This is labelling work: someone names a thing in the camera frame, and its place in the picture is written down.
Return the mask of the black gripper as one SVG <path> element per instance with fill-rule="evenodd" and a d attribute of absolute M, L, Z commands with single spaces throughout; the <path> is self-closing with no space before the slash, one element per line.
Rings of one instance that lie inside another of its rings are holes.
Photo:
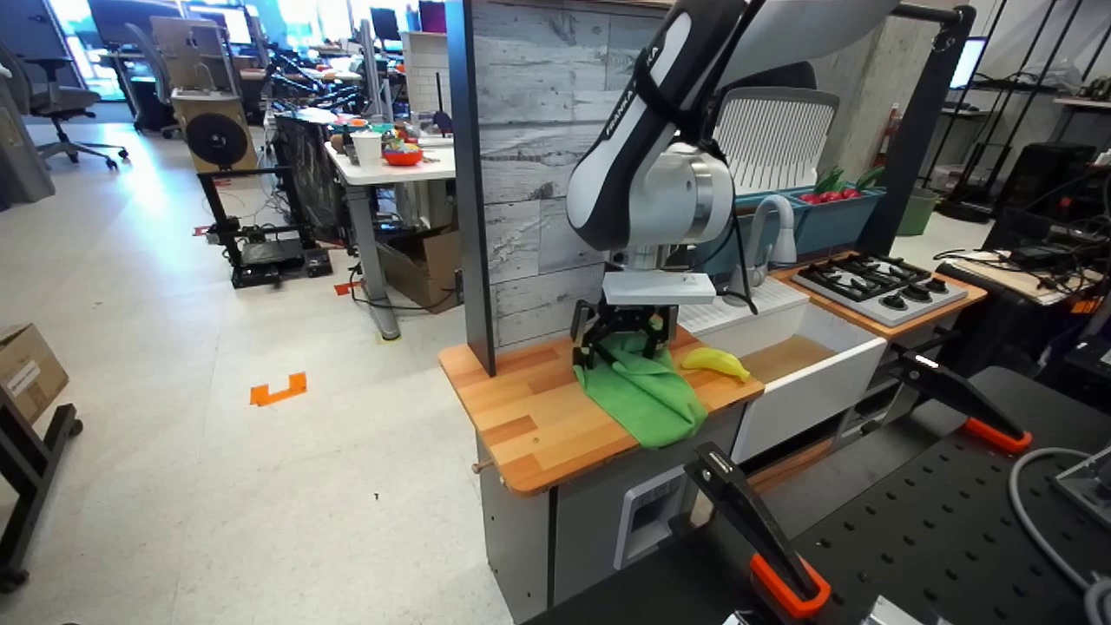
<path fill-rule="evenodd" d="M 674 306 L 610 306 L 607 298 L 578 298 L 569 322 L 573 360 L 592 367 L 597 360 L 610 366 L 615 351 L 607 341 L 615 334 L 634 334 L 643 358 L 661 358 L 674 337 L 678 308 Z"/>

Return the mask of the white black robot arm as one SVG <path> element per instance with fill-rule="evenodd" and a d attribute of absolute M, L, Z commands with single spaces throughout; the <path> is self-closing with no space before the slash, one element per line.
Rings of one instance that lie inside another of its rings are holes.
<path fill-rule="evenodd" d="M 734 221 L 735 181 L 715 150 L 735 80 L 848 49 L 900 0 L 674 0 L 597 140 L 567 185 L 573 233 L 607 256 L 599 295 L 576 308 L 573 360 L 610 360 L 607 337 L 640 330 L 656 358 L 680 306 L 710 301 L 706 272 L 670 266 Z"/>

